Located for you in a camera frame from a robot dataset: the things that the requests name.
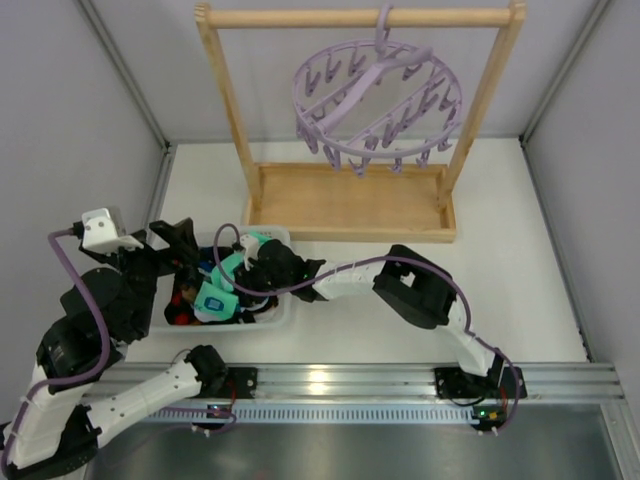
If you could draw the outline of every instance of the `white plastic bin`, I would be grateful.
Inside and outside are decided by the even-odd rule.
[[[257,226],[238,226],[240,235],[249,232],[256,232],[267,237],[280,240],[284,245],[291,246],[291,236],[289,231],[283,227],[271,225]],[[213,237],[215,230],[212,232],[195,232],[196,241],[201,247],[209,247],[213,245]],[[220,246],[228,247],[234,242],[234,232],[231,228],[226,228],[220,235]],[[160,242],[153,242],[155,248],[161,248]],[[203,332],[246,332],[249,330],[261,330],[265,328],[276,328],[281,326],[289,318],[291,309],[291,295],[280,295],[278,306],[273,315],[259,323],[240,323],[236,325],[216,325],[210,323],[207,325],[169,325],[164,318],[164,309],[171,300],[171,291],[173,289],[173,275],[167,275],[158,279],[158,291],[156,292],[153,304],[153,313],[151,316],[151,332],[162,333],[203,333]]]

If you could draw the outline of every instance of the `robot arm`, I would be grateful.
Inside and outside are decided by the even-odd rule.
[[[251,264],[250,268],[235,272],[239,283],[260,285],[257,279],[261,279],[259,290],[269,291],[317,279],[305,288],[291,291],[307,302],[376,293],[405,321],[440,335],[455,353],[463,372],[475,377],[491,377],[493,384],[499,382],[502,359],[468,333],[470,325],[458,293],[452,282],[442,278],[451,278],[451,275],[410,248],[394,245],[387,255],[375,261],[346,264],[303,260],[278,240],[254,248],[253,252],[253,257],[245,261],[245,265]]]
[[[163,374],[115,397],[82,404],[93,383],[56,393],[44,388],[29,402],[14,434],[7,478],[47,479],[76,470],[131,425],[178,400],[219,390],[226,376],[215,349],[199,346]],[[32,381],[43,379],[44,370],[37,367]],[[4,429],[5,439],[11,429],[11,424]]]
[[[155,222],[151,228],[167,240],[168,248],[149,247],[144,231],[126,235],[116,209],[88,212],[74,225],[81,251],[113,267],[82,277],[108,328],[107,361],[83,381],[33,388],[92,372],[101,356],[99,329],[76,287],[62,296],[66,315],[45,333],[37,350],[30,395],[14,421],[0,427],[2,470],[10,480],[69,473],[142,418],[177,400],[212,395],[223,384],[224,362],[212,346],[200,346],[156,378],[116,397],[82,404],[102,372],[124,358],[121,347],[147,336],[157,278],[198,260],[190,220],[175,227]]]

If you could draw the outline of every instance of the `hanger hook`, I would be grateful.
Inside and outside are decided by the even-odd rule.
[[[382,8],[380,8],[380,14],[378,15],[378,23],[376,25],[376,44],[375,50],[378,54],[378,57],[384,55],[387,50],[387,39],[389,38],[389,28],[386,28],[387,17],[389,16],[389,12],[393,8],[393,5],[390,3],[385,3]]]

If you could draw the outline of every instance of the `blue label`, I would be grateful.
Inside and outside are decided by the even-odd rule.
[[[204,301],[204,306],[207,310],[212,310],[214,312],[221,312],[224,310],[224,303],[213,297],[207,297]]]

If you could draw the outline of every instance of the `metal floor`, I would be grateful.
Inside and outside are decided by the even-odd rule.
[[[237,425],[206,439],[139,424],[101,452],[86,480],[614,480],[621,478],[600,407],[523,405],[509,430],[469,427]],[[130,455],[120,466],[106,464]]]

